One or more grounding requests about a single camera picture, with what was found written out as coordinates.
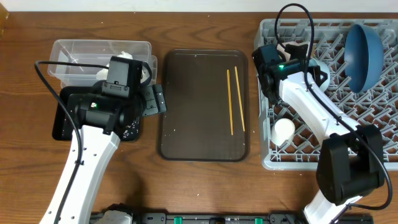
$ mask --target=wooden table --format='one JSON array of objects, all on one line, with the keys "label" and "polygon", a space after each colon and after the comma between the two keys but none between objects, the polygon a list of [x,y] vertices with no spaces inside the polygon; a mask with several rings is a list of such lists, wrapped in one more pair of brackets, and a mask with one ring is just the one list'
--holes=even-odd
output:
[{"label": "wooden table", "polygon": [[[163,66],[172,49],[234,49],[250,58],[254,35],[276,13],[12,12],[0,40],[0,223],[38,223],[67,159],[70,142],[52,139],[56,101],[34,71],[57,39],[146,40]],[[284,18],[304,18],[286,13]],[[398,14],[314,13],[314,18],[398,18]],[[60,82],[46,76],[59,91]],[[249,60],[250,154],[239,163],[168,162],[155,151],[158,116],[144,119],[137,142],[123,142],[104,174],[94,211],[112,203],[178,213],[299,211],[318,190],[315,172],[272,172],[261,166],[258,90]],[[390,173],[398,192],[398,173]],[[361,203],[379,205],[385,187]],[[371,212],[397,223],[398,200]],[[354,209],[354,212],[368,211]]]}]

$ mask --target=gray dish rack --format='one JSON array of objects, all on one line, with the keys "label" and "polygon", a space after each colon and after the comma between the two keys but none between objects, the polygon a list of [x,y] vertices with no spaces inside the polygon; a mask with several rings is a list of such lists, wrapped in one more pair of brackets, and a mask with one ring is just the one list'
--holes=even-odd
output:
[{"label": "gray dish rack", "polygon": [[[375,124],[383,135],[384,164],[387,170],[398,170],[398,20],[384,19],[314,19],[315,58],[325,62],[331,82],[325,94],[348,116],[361,124]],[[276,45],[275,19],[264,19],[254,39],[254,49]],[[384,68],[377,85],[362,93],[353,93],[346,77],[345,38],[353,24],[375,29],[382,40]],[[280,19],[281,41],[305,42],[310,39],[308,19]],[[268,170],[315,170],[320,145],[300,116],[287,104],[273,106],[259,87],[259,129],[262,165]],[[281,147],[271,142],[271,127],[279,118],[291,119],[296,125],[291,144]]]}]

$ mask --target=wooden chopstick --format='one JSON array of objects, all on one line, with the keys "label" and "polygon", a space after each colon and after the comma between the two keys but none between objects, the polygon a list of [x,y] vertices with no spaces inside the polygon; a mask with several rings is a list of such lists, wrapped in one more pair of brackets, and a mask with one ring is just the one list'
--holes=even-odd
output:
[{"label": "wooden chopstick", "polygon": [[241,89],[239,87],[238,69],[236,68],[236,66],[235,66],[235,75],[236,75],[236,86],[238,87],[239,107],[241,108],[242,127],[243,127],[243,131],[244,131],[244,120],[243,120],[243,109],[242,109],[242,100],[241,100]]},{"label": "wooden chopstick", "polygon": [[229,82],[229,70],[226,71],[226,76],[228,79],[229,122],[231,123],[231,135],[234,135],[234,129],[232,125],[231,84]]}]

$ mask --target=white object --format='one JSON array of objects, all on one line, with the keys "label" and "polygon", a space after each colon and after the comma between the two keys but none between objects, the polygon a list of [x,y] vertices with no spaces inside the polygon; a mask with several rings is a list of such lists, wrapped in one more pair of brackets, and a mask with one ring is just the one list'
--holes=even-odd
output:
[{"label": "white object", "polygon": [[[8,11],[129,11],[129,12],[279,12],[291,1],[248,0],[2,0]],[[302,1],[310,12],[396,12],[395,0],[306,0]],[[299,7],[289,7],[286,11],[302,12]],[[104,24],[106,20],[98,18]]]},{"label": "white object", "polygon": [[[152,70],[152,81],[156,82],[157,59],[151,56],[152,46],[146,41],[126,40],[57,40],[54,42],[50,60],[95,65],[109,64],[112,56],[125,52],[135,60],[147,62]],[[49,65],[48,74],[61,80],[65,86],[93,86],[101,68]]]},{"label": "white object", "polygon": [[361,198],[361,196],[356,196],[348,199],[344,204],[336,206],[334,203],[330,203],[319,190],[312,202],[304,208],[304,215],[308,224],[329,224],[345,209],[347,204],[355,203]]},{"label": "white object", "polygon": [[276,121],[271,129],[271,141],[281,146],[285,141],[293,140],[295,126],[293,121],[287,118],[281,118]]},{"label": "white object", "polygon": [[[315,94],[335,113],[341,116],[342,120],[356,130],[359,123],[344,114],[329,97],[327,97],[315,84],[311,74],[308,74],[308,82],[312,85]],[[321,144],[324,139],[328,139],[333,133],[346,134],[349,131],[327,112],[322,105],[307,91],[304,81],[304,73],[297,72],[289,75],[279,83],[279,95],[283,101],[288,103],[304,120],[305,124],[311,129],[318,142]]]},{"label": "white object", "polygon": [[326,80],[325,80],[325,81],[320,85],[320,87],[319,87],[319,89],[320,89],[322,92],[325,92],[326,89],[328,88],[329,84],[330,84],[330,70],[329,70],[329,67],[328,67],[324,62],[322,62],[322,61],[320,61],[320,60],[317,60],[317,59],[315,59],[315,58],[312,58],[312,59],[310,60],[309,65],[310,65],[310,66],[319,65],[319,67],[321,68],[321,71],[323,71],[323,72],[326,73],[327,78],[326,78]]},{"label": "white object", "polygon": [[[80,129],[80,134],[83,148],[86,148],[81,159],[84,161],[84,165],[80,165],[76,173],[75,180],[63,206],[59,224],[88,223],[105,168],[120,143],[119,137],[114,132],[111,135],[106,135],[103,134],[102,128],[83,125]],[[76,134],[73,132],[67,163],[50,206],[40,222],[41,224],[54,222],[61,199],[75,167],[77,155],[78,144]]]},{"label": "white object", "polygon": [[132,216],[126,212],[106,211],[95,224],[132,224]]}]

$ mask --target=black cable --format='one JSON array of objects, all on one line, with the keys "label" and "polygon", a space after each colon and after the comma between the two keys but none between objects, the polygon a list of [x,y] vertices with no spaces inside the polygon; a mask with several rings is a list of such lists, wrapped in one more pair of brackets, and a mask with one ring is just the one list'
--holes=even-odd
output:
[{"label": "black cable", "polygon": [[44,85],[47,87],[47,89],[49,89],[51,94],[57,100],[58,104],[61,106],[63,112],[65,113],[65,116],[68,118],[70,124],[72,125],[73,130],[75,130],[75,132],[76,132],[76,138],[77,138],[77,144],[78,144],[78,154],[77,154],[77,159],[76,159],[76,162],[75,162],[75,168],[73,169],[72,175],[70,176],[69,183],[67,185],[67,188],[65,189],[65,193],[63,194],[63,197],[61,199],[60,205],[59,205],[58,210],[57,210],[57,214],[55,216],[54,223],[58,224],[58,222],[60,220],[60,216],[61,216],[61,212],[62,212],[63,206],[64,206],[64,204],[65,204],[65,202],[67,200],[70,188],[72,187],[73,181],[75,180],[75,177],[76,177],[76,174],[77,174],[77,170],[79,169],[79,166],[80,166],[81,157],[83,155],[83,144],[82,144],[82,141],[81,141],[81,135],[79,133],[79,130],[78,130],[76,124],[73,122],[73,119],[72,119],[72,117],[70,116],[70,113],[67,110],[67,106],[65,106],[65,104],[63,103],[61,98],[54,91],[54,89],[50,86],[50,84],[44,78],[42,72],[40,71],[40,67],[39,66],[42,65],[42,64],[45,64],[45,65],[69,65],[69,66],[79,66],[79,67],[95,67],[95,68],[105,68],[105,69],[108,69],[108,67],[107,66],[103,66],[103,65],[88,65],[88,64],[68,63],[68,62],[51,62],[51,61],[36,61],[35,62],[35,69],[36,69],[36,72],[37,72],[39,78],[42,80]]},{"label": "black cable", "polygon": [[337,221],[344,215],[344,213],[347,212],[348,209],[351,209],[350,206],[346,205],[340,212],[337,214],[337,216],[331,220],[330,224],[335,224]]},{"label": "black cable", "polygon": [[307,86],[308,91],[310,91],[310,93],[313,95],[313,97],[319,102],[319,104],[321,104],[326,110],[327,112],[329,112],[332,117],[334,117],[340,124],[342,124],[346,129],[348,129],[348,131],[350,131],[351,133],[354,134],[354,136],[358,139],[358,141],[369,151],[369,153],[373,156],[373,158],[375,158],[375,160],[377,161],[378,165],[380,166],[380,168],[382,169],[382,172],[384,174],[384,177],[386,179],[386,183],[387,183],[387,188],[388,188],[388,196],[387,196],[387,200],[384,204],[380,205],[380,206],[367,206],[367,205],[358,205],[355,203],[350,203],[347,204],[347,207],[358,207],[358,208],[363,208],[363,209],[367,209],[367,210],[382,210],[385,209],[386,207],[388,207],[388,205],[391,203],[392,201],[392,184],[391,184],[391,179],[390,176],[387,172],[386,167],[384,166],[384,164],[381,162],[381,160],[377,157],[377,155],[374,153],[374,151],[371,149],[371,147],[369,146],[369,144],[357,133],[355,132],[355,130],[350,127],[347,123],[345,123],[342,119],[341,116],[338,116],[337,114],[335,114],[318,96],[317,94],[314,92],[314,90],[312,89],[311,85],[308,82],[308,77],[307,77],[307,72],[308,72],[308,64],[310,63],[310,59],[311,59],[311,52],[312,52],[312,46],[313,46],[313,40],[314,40],[314,34],[315,34],[315,28],[313,25],[313,21],[312,21],[312,16],[310,14],[310,12],[302,5],[297,4],[297,3],[292,3],[292,4],[288,4],[286,6],[284,6],[278,13],[277,18],[275,20],[275,26],[274,26],[274,31],[275,31],[275,37],[276,40],[278,41],[278,44],[280,44],[283,48],[285,48],[285,46],[283,46],[282,42],[280,41],[280,39],[278,38],[277,35],[277,23],[279,20],[280,15],[282,14],[283,10],[286,9],[287,7],[290,6],[297,6],[300,7],[301,9],[303,9],[306,13],[306,15],[308,16],[308,19],[310,20],[310,25],[311,25],[311,39],[310,39],[310,43],[309,43],[309,50],[307,52],[307,59],[305,61],[305,66],[304,66],[304,81],[305,81],[305,85]]}]

